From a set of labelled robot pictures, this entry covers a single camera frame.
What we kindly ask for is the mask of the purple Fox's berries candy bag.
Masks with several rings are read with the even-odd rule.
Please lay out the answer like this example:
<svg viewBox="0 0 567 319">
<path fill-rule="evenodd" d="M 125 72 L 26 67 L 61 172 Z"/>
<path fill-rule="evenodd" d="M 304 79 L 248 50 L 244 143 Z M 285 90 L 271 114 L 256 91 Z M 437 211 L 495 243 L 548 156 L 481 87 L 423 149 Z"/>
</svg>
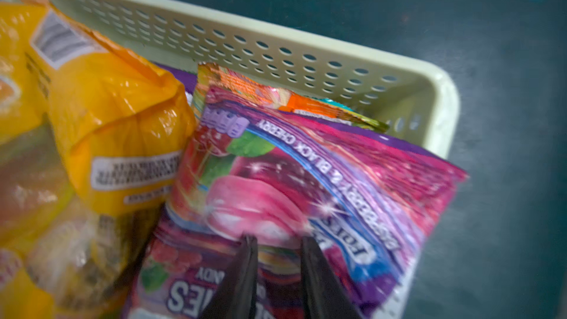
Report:
<svg viewBox="0 0 567 319">
<path fill-rule="evenodd" d="M 123 317 L 199 317 L 251 235 L 257 318 L 304 317 L 307 236 L 361 316 L 398 318 L 422 247 L 466 179 L 403 140 L 213 87 Z"/>
</svg>

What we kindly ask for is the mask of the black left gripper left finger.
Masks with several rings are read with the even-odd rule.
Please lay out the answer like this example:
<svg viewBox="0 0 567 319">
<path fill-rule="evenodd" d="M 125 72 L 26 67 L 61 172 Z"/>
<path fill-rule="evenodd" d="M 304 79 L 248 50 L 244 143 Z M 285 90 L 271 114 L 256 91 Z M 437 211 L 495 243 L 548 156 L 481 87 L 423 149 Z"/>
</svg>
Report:
<svg viewBox="0 0 567 319">
<path fill-rule="evenodd" d="M 254 318 L 256 314 L 258 277 L 258 241 L 245 235 L 217 287 L 199 318 Z"/>
</svg>

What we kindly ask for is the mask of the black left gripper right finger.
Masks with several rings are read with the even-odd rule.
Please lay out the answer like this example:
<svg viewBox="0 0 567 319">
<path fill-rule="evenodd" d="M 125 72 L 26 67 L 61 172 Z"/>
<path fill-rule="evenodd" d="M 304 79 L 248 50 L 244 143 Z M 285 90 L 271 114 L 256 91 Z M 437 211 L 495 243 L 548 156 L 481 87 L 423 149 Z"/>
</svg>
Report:
<svg viewBox="0 0 567 319">
<path fill-rule="evenodd" d="M 301 293 L 305 318 L 361 318 L 311 236 L 301 239 Z"/>
</svg>

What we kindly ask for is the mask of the purple candy bag back side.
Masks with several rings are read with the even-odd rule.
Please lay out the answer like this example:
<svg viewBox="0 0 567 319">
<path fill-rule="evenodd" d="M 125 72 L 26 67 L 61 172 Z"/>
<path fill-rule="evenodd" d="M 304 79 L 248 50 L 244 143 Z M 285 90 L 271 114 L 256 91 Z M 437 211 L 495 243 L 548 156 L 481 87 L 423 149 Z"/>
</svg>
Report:
<svg viewBox="0 0 567 319">
<path fill-rule="evenodd" d="M 181 82 L 184 85 L 185 91 L 188 94 L 192 95 L 194 93 L 198 82 L 196 73 L 186 72 L 184 70 L 173 68 L 164 64 L 156 63 L 156 65 L 170 72 L 174 76 L 174 78 L 177 79 L 177 81 Z"/>
</svg>

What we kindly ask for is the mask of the orange fruits candy bag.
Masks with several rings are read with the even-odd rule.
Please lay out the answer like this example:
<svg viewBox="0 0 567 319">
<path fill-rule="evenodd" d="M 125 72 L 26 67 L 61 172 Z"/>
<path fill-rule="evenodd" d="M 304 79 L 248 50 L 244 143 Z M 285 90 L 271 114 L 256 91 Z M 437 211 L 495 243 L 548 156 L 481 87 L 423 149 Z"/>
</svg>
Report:
<svg viewBox="0 0 567 319">
<path fill-rule="evenodd" d="M 231 69 L 204 62 L 198 65 L 197 84 L 191 103 L 198 119 L 202 116 L 205 97 L 211 87 L 223 88 L 256 105 L 283 112 L 343 123 L 379 133 L 385 133 L 389 129 L 386 123 L 353 112 L 333 100 L 306 97 L 289 89 L 259 84 Z"/>
</svg>

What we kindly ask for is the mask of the yellow orange candy bag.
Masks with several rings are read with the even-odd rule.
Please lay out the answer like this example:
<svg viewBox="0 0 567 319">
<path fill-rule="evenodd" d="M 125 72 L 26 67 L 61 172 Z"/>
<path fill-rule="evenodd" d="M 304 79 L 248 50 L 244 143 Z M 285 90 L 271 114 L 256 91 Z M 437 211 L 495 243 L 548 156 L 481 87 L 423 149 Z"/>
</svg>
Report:
<svg viewBox="0 0 567 319">
<path fill-rule="evenodd" d="M 1 3 L 1 316 L 118 317 L 195 125 L 168 70 Z"/>
</svg>

